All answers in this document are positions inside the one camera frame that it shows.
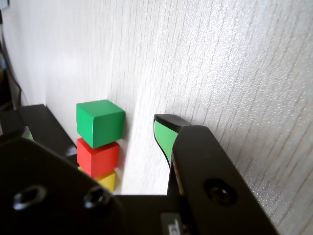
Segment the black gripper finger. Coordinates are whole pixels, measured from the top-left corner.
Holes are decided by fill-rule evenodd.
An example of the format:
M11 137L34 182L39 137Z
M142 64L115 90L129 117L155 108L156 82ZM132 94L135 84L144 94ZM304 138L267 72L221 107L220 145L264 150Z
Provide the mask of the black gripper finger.
M191 234L277 234L208 127L176 115L156 114L154 136L186 200Z
M124 235L111 193L64 159L23 136L0 137L3 235Z

